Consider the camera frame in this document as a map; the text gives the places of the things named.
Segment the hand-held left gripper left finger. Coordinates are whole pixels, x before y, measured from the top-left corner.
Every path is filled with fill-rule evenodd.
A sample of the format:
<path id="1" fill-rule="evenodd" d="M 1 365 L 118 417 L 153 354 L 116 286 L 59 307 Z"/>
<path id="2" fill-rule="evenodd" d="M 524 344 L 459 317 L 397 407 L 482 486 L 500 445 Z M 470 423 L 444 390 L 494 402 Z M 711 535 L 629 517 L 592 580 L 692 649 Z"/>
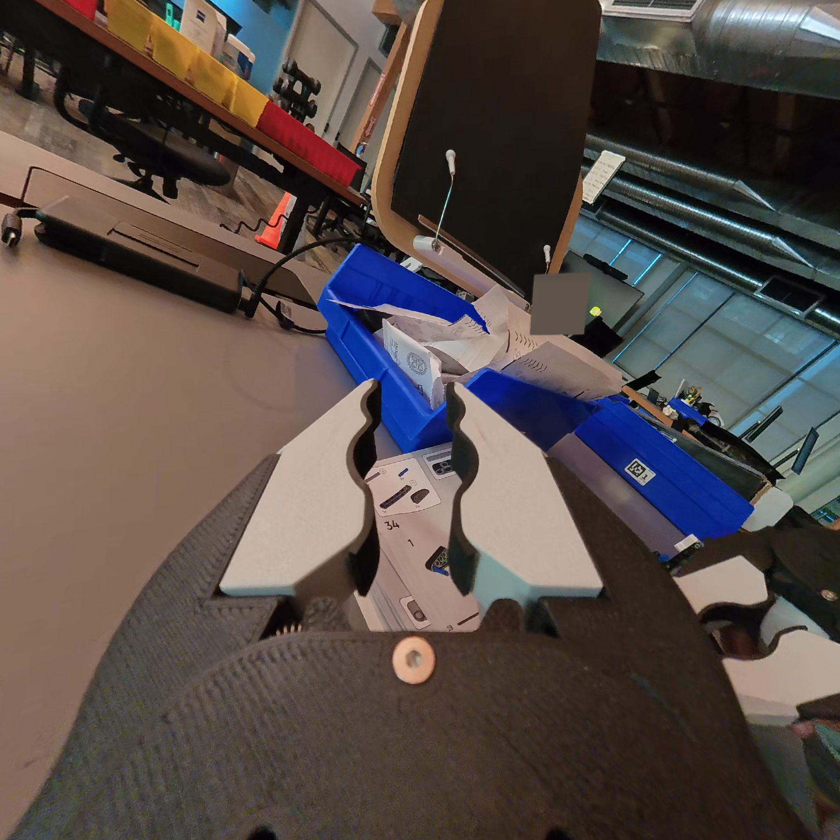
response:
<path id="1" fill-rule="evenodd" d="M 367 380 L 278 453 L 219 588 L 228 596 L 367 595 L 381 550 L 365 482 L 381 385 Z"/>

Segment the dark cloth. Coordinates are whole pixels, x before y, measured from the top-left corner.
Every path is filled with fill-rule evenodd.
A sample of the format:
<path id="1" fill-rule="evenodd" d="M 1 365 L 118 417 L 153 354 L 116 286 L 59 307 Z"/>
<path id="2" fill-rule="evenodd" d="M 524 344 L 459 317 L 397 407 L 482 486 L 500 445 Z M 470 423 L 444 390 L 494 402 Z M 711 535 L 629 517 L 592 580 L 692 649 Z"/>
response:
<path id="1" fill-rule="evenodd" d="M 774 527 L 771 534 L 771 590 L 838 643 L 838 531 L 817 523 Z"/>

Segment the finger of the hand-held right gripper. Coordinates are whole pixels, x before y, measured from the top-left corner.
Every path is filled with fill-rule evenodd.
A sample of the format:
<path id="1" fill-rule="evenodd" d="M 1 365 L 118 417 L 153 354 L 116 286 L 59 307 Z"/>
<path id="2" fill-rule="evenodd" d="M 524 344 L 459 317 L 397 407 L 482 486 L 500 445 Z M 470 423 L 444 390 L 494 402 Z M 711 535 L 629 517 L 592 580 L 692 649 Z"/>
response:
<path id="1" fill-rule="evenodd" d="M 796 629 L 756 659 L 724 658 L 747 719 L 837 719 L 839 645 Z"/>
<path id="2" fill-rule="evenodd" d="M 674 583 L 697 616 L 718 607 L 752 608 L 770 598 L 763 572 L 742 555 L 675 576 Z"/>

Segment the long wooden table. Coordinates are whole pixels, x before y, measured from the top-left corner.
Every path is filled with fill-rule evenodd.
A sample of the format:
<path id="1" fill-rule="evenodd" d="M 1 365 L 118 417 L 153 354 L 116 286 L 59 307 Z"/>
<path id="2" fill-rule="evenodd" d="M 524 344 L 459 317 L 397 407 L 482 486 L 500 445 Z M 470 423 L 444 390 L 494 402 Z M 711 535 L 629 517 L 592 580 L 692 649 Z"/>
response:
<path id="1" fill-rule="evenodd" d="M 351 186 L 346 187 L 329 179 L 309 163 L 289 152 L 289 150 L 285 149 L 278 142 L 273 141 L 257 129 L 251 128 L 246 123 L 237 119 L 220 104 L 198 92 L 192 84 L 190 72 L 187 78 L 182 80 L 158 65 L 151 56 L 151 37 L 146 41 L 144 50 L 137 50 L 133 45 L 111 34 L 107 26 L 101 27 L 93 18 L 87 17 L 73 3 L 35 1 L 33 5 L 41 7 L 45 11 L 53 14 L 54 17 L 63 20 L 80 36 L 95 41 L 100 47 L 106 50 L 108 55 L 117 56 L 147 76 L 155 78 L 174 93 L 177 93 L 179 96 L 182 96 L 198 108 L 210 114 L 216 121 L 227 126 L 229 131 L 238 133 L 254 145 L 277 156 L 283 166 L 283 175 L 292 175 L 293 171 L 297 171 L 301 173 L 305 183 L 318 183 L 328 193 L 339 196 L 344 201 L 356 206 L 362 206 L 369 202 L 367 197 L 359 194 Z"/>

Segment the black office chair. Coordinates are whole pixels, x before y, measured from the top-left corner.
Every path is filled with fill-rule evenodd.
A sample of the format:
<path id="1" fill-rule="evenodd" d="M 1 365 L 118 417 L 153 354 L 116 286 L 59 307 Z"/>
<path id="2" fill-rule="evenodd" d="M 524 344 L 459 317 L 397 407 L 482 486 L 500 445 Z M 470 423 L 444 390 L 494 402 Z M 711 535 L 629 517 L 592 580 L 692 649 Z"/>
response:
<path id="1" fill-rule="evenodd" d="M 133 180 L 119 178 L 117 183 L 165 202 L 179 196 L 178 183 L 182 179 L 210 187 L 231 182 L 228 169 L 192 141 L 161 125 L 112 111 L 104 87 L 98 87 L 92 99 L 78 102 L 82 119 L 77 119 L 68 110 L 67 100 L 80 94 L 81 88 L 70 68 L 60 66 L 52 98 L 54 107 L 61 118 L 117 151 L 113 159 L 127 165 L 134 174 Z"/>

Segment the orange traffic cone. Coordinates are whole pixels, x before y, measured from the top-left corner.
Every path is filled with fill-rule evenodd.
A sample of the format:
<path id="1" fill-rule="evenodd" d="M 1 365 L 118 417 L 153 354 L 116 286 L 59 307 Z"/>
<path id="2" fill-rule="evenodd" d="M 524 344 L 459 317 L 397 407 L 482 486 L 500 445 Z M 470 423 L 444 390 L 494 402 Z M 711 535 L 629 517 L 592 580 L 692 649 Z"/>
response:
<path id="1" fill-rule="evenodd" d="M 289 215 L 294 209 L 297 198 L 288 192 L 280 199 L 275 212 L 271 215 L 261 233 L 255 235 L 255 241 L 265 247 L 279 250 L 280 238 L 284 233 Z"/>

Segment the red plastic bin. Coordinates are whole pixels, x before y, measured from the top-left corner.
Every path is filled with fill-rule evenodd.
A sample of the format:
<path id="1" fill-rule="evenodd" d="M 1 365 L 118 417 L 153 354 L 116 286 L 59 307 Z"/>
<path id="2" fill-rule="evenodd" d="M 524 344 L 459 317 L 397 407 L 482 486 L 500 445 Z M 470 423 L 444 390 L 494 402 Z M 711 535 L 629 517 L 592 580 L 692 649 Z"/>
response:
<path id="1" fill-rule="evenodd" d="M 361 164 L 356 159 L 331 146 L 270 99 L 266 102 L 256 127 L 258 131 L 342 186 L 350 187 L 357 172 L 361 171 Z"/>

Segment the white cardboard box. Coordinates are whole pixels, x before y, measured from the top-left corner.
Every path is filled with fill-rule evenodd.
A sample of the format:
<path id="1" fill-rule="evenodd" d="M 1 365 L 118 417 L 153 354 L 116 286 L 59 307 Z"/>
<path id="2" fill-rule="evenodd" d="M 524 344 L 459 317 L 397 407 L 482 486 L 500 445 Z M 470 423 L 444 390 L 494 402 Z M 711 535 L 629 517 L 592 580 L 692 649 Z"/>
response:
<path id="1" fill-rule="evenodd" d="M 213 58 L 223 52 L 227 17 L 208 1 L 184 1 L 180 32 Z"/>

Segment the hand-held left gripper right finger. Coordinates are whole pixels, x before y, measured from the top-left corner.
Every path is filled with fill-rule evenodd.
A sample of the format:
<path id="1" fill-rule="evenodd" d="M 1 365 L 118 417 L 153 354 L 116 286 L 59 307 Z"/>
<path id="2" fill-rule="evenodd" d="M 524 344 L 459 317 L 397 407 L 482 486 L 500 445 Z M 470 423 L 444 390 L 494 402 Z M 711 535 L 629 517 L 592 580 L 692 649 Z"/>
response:
<path id="1" fill-rule="evenodd" d="M 597 597 L 603 581 L 549 458 L 465 385 L 446 386 L 455 492 L 448 568 L 481 608 Z"/>

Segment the wall screen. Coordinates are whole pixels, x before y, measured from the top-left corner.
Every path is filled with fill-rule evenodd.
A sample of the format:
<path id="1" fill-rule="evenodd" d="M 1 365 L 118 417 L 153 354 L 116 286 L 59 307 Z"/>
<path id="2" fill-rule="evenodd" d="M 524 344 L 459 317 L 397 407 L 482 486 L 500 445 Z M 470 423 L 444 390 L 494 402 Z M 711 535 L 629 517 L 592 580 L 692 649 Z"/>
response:
<path id="1" fill-rule="evenodd" d="M 613 331 L 619 330 L 644 296 L 628 281 L 625 273 L 591 255 L 581 257 L 569 250 L 561 271 L 586 274 L 590 278 L 586 327 L 592 321 L 601 319 Z"/>

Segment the wooden chair with black back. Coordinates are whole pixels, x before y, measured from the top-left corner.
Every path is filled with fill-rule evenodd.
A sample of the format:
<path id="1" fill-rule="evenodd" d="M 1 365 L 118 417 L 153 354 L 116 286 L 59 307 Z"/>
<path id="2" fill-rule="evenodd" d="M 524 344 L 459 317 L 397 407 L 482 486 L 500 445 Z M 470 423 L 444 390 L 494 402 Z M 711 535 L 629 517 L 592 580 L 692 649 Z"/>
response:
<path id="1" fill-rule="evenodd" d="M 580 212 L 601 24 L 596 1 L 421 3 L 371 187 L 390 245 L 532 299 Z"/>

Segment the small printed white paper bag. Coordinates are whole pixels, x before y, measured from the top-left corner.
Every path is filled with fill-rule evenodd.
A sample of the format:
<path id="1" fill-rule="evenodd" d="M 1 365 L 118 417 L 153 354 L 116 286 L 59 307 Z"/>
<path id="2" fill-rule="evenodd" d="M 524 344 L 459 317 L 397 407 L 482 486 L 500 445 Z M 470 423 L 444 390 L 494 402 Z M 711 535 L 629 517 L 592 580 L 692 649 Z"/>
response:
<path id="1" fill-rule="evenodd" d="M 428 347 L 384 320 L 382 336 L 385 350 L 432 410 L 445 403 L 445 384 L 440 359 Z"/>

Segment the lego instruction booklet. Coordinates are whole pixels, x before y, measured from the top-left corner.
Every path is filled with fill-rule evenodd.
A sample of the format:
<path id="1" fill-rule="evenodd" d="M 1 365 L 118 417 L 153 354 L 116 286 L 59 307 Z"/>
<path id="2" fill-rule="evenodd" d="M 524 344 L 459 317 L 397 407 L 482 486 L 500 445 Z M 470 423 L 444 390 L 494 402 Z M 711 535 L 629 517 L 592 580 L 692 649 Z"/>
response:
<path id="1" fill-rule="evenodd" d="M 549 455 L 571 469 L 654 553 L 672 556 L 683 534 L 601 457 L 573 434 Z M 374 631 L 477 630 L 485 609 L 463 596 L 448 567 L 448 535 L 459 478 L 451 445 L 378 461 L 372 490 L 381 558 L 367 596 L 356 601 Z"/>

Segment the blue bin with square tag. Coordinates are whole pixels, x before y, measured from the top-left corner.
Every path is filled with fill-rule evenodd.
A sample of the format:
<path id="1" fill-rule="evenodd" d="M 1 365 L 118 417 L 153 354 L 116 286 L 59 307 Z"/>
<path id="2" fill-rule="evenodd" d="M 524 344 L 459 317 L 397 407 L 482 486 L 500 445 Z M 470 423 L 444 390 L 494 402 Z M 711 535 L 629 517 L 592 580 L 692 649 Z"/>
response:
<path id="1" fill-rule="evenodd" d="M 675 544 L 694 536 L 718 539 L 739 531 L 754 512 L 752 499 L 763 480 L 721 478 L 711 461 L 725 466 L 676 433 L 660 431 L 627 402 L 606 398 L 585 402 L 518 381 L 494 371 L 465 385 L 583 482 L 645 544 L 673 555 Z"/>

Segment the silver ventilation duct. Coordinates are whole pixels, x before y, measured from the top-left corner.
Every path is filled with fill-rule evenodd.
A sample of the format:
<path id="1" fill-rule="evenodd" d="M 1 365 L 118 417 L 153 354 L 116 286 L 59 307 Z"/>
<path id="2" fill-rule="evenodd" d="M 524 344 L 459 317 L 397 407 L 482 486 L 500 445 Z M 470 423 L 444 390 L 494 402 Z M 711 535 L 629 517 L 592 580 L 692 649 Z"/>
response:
<path id="1" fill-rule="evenodd" d="M 703 2 L 691 35 L 699 77 L 839 98 L 838 1 Z"/>

